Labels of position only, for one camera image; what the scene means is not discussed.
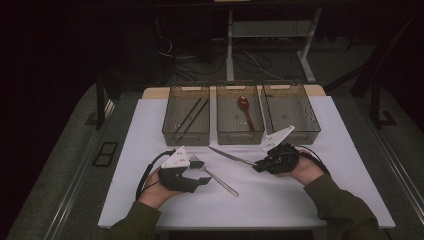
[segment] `metal frame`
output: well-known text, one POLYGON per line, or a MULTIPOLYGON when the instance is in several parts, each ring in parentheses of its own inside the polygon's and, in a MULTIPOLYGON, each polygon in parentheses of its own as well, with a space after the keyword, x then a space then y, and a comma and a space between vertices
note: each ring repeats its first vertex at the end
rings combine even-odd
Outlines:
MULTIPOLYGON (((99 89, 101 89, 103 92, 103 88, 100 88, 100 86, 101 86, 100 84, 96 85, 97 94, 99 94, 99 89)), ((63 228, 65 227, 66 220, 68 219, 68 216, 71 213, 72 207, 77 199, 78 193, 82 188, 84 176, 87 173, 88 168, 92 163, 91 159, 95 155, 94 153, 95 149, 97 149, 97 146, 99 146, 100 141, 103 137, 103 133, 105 129, 107 128, 109 119, 115 109, 115 104, 111 100, 108 100, 106 106, 102 109, 100 109, 101 107, 104 106, 102 105, 102 103, 98 102, 97 106, 98 106, 98 110, 100 111, 99 114, 104 116, 104 121, 101 124, 97 125, 96 131, 91 136, 87 144, 87 147, 85 148, 84 155, 81 159, 78 169, 76 170, 75 175, 72 178, 68 189, 66 190, 61 202, 59 203, 59 208, 52 222, 50 223, 49 229, 47 230, 43 238, 44 240, 60 238, 60 234, 63 228)))
MULTIPOLYGON (((305 73, 306 80, 308 83, 315 83, 315 77, 312 73, 311 67, 309 66, 308 60, 306 57, 308 56, 309 49, 312 44, 312 40, 314 39, 315 30, 318 25, 318 19, 321 15, 321 8, 317 8, 314 12, 314 16, 312 17, 312 20, 309 24, 308 31, 306 33, 306 43, 305 46, 301 51, 297 52, 297 56, 299 58, 300 64, 302 66, 303 72, 305 73)), ((233 64, 233 47, 232 47, 232 40, 233 40, 233 11, 229 10, 228 13, 228 40, 227 40, 227 59, 226 59, 226 66, 227 66, 227 81, 234 81, 234 64, 233 64)))

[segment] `metal bar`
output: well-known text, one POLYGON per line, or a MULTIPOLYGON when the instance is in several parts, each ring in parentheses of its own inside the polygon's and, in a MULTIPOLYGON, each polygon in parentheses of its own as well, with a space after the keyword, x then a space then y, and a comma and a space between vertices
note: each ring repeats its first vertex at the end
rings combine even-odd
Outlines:
POLYGON ((191 122, 188 124, 188 126, 186 127, 186 129, 183 132, 183 135, 181 135, 178 138, 178 142, 181 141, 181 138, 184 137, 184 133, 187 132, 187 130, 191 127, 191 125, 193 124, 193 122, 196 120, 196 118, 200 115, 200 113, 203 111, 203 109, 205 108, 206 104, 209 102, 209 99, 206 99, 206 101, 203 103, 203 105, 200 107, 199 111, 197 111, 196 115, 194 115, 193 119, 191 120, 191 122))
POLYGON ((103 122, 105 121, 105 93, 103 90, 102 78, 99 77, 96 82, 96 95, 97 95, 97 128, 102 127, 103 122))
POLYGON ((59 204, 59 209, 57 210, 56 215, 54 216, 53 221, 50 224, 46 235, 44 236, 44 240, 60 239, 60 233, 62 232, 66 220, 69 214, 71 213, 74 202, 81 189, 85 173, 87 172, 87 169, 91 164, 92 156, 95 154, 94 150, 99 145, 100 139, 102 139, 104 130, 107 128, 108 125, 107 119, 112 114, 113 109, 114 107, 109 107, 110 111, 106 111, 105 124, 103 125, 103 128, 101 128, 100 131, 95 131, 94 134, 91 136, 84 151, 84 155, 81 159, 81 162, 78 166, 78 169, 76 170, 75 175, 72 178, 72 181, 69 184, 69 187, 66 190, 65 195, 59 204))
POLYGON ((380 86, 378 83, 371 85, 371 120, 378 129, 381 129, 380 124, 380 86))
POLYGON ((306 80, 308 83, 316 82, 312 69, 309 66, 308 60, 301 57, 301 52, 297 52, 297 57, 299 58, 300 65, 302 66, 303 72, 305 73, 306 80))
POLYGON ((201 100, 202 100, 201 98, 197 99, 196 103, 190 109, 190 111, 187 113, 187 116, 183 119, 183 121, 181 122, 180 126, 178 126, 177 130, 175 130, 175 133, 177 133, 180 130, 180 128, 184 125, 185 121, 187 121, 188 117, 190 117, 191 113, 194 111, 194 109, 196 109, 197 105, 199 105, 199 103, 200 103, 201 100))
POLYGON ((321 8, 317 8, 315 10, 314 16, 312 17, 312 21, 309 24, 309 29, 308 29, 308 33, 307 33, 307 37, 306 37, 306 44, 305 44, 305 47, 303 48, 303 50, 300 53, 301 59, 306 59, 306 57, 308 56, 309 48, 311 47, 312 40, 314 39, 315 30, 316 30, 317 25, 318 25, 318 19, 319 19, 319 16, 321 14, 321 10, 322 10, 321 8))

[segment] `hand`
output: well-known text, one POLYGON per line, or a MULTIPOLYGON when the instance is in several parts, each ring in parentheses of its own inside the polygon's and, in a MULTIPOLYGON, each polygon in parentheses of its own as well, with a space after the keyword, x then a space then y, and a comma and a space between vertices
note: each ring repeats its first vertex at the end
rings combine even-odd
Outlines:
POLYGON ((312 160, 309 160, 303 156, 299 157, 299 163, 297 166, 293 169, 293 171, 288 173, 279 173, 275 174, 274 176, 277 177, 292 177, 296 179, 298 182, 303 184, 304 186, 308 185, 310 182, 314 181, 318 177, 324 175, 324 172, 321 170, 320 167, 315 165, 312 160))
POLYGON ((159 168, 153 171, 146 179, 144 189, 138 198, 138 201, 152 208, 158 209, 171 197, 183 192, 170 191, 159 182, 159 168))

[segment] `sleeve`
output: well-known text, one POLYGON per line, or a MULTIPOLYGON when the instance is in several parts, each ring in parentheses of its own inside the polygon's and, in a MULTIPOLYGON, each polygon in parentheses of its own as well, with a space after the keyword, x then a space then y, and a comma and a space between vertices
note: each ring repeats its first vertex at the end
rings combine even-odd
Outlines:
POLYGON ((327 174, 305 187, 318 211, 327 221, 327 239, 387 239, 367 204, 348 191, 341 190, 327 174))
POLYGON ((160 212, 157 209, 135 201, 128 215, 109 229, 105 239, 155 239, 154 229, 159 217, 160 212))

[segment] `gray floor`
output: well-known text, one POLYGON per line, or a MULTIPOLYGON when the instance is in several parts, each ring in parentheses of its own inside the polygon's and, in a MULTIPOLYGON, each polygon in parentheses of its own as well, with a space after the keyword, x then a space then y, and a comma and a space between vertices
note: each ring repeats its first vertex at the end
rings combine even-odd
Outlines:
MULTIPOLYGON (((345 40, 313 43, 308 60, 317 84, 325 86, 353 70, 364 63, 374 49, 373 45, 354 45, 348 50, 347 45, 345 40)), ((264 69, 273 75, 298 79, 307 84, 295 55, 299 44, 284 43, 281 46, 267 51, 246 51, 258 62, 267 65, 264 69)), ((261 73, 246 53, 236 52, 235 57, 238 59, 238 63, 234 64, 236 79, 272 79, 261 73)), ((197 70, 190 70, 190 74, 198 80, 224 80, 225 65, 220 68, 224 59, 223 56, 218 56, 212 64, 187 63, 186 66, 197 70)), ((189 72, 186 67, 178 68, 189 72)), ((333 97, 364 165, 397 225, 388 230, 391 237, 395 240, 424 239, 423 223, 411 204, 411 197, 406 194, 399 177, 389 164, 393 154, 400 156, 399 160, 418 192, 424 192, 424 178, 421 174, 424 169, 424 134, 388 92, 382 94, 382 110, 389 111, 397 125, 376 130, 368 118, 369 96, 354 99, 349 94, 354 80, 327 94, 333 97)), ((97 222, 140 96, 141 93, 124 93, 119 101, 114 102, 114 109, 108 115, 106 124, 96 130, 94 125, 87 123, 90 114, 96 111, 95 88, 87 91, 76 106, 8 239, 66 240, 104 237, 106 230, 99 228, 97 222), (110 167, 93 167, 91 162, 103 142, 118 142, 118 151, 110 167)), ((325 239, 323 230, 314 231, 314 235, 317 240, 325 239)))

